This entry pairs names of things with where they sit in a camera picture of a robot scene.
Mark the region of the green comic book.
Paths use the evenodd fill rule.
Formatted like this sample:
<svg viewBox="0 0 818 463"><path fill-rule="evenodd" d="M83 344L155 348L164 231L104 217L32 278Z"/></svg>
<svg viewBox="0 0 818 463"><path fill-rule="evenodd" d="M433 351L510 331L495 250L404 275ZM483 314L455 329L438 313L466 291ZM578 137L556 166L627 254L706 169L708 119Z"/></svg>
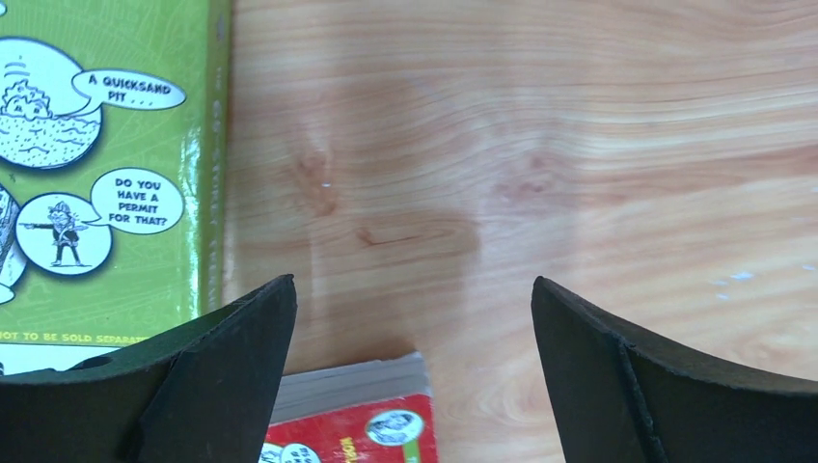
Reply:
<svg viewBox="0 0 818 463"><path fill-rule="evenodd" d="M222 298L232 3L1 5L1 372Z"/></svg>

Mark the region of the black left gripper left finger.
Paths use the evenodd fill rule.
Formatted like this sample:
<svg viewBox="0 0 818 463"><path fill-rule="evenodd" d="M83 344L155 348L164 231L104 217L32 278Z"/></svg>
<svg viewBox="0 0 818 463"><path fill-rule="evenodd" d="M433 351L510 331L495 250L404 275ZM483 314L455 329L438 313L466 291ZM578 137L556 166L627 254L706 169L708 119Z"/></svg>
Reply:
<svg viewBox="0 0 818 463"><path fill-rule="evenodd" d="M283 377L290 274L147 340L1 380L5 462L256 462Z"/></svg>

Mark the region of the red comic book white bubbles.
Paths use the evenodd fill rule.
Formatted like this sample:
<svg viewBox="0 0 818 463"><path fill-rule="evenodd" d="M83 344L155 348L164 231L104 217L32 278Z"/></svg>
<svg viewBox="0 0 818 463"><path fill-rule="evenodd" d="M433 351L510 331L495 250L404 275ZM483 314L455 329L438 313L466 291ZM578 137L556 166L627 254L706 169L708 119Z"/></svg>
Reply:
<svg viewBox="0 0 818 463"><path fill-rule="evenodd" d="M259 459L438 463L423 355L284 376Z"/></svg>

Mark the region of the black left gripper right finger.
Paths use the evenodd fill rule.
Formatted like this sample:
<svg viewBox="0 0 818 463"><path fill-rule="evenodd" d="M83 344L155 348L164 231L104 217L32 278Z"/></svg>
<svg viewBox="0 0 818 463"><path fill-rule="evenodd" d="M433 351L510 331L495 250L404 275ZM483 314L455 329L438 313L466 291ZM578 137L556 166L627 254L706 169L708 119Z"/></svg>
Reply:
<svg viewBox="0 0 818 463"><path fill-rule="evenodd" d="M532 325L568 462L813 462L817 384L695 350L558 283Z"/></svg>

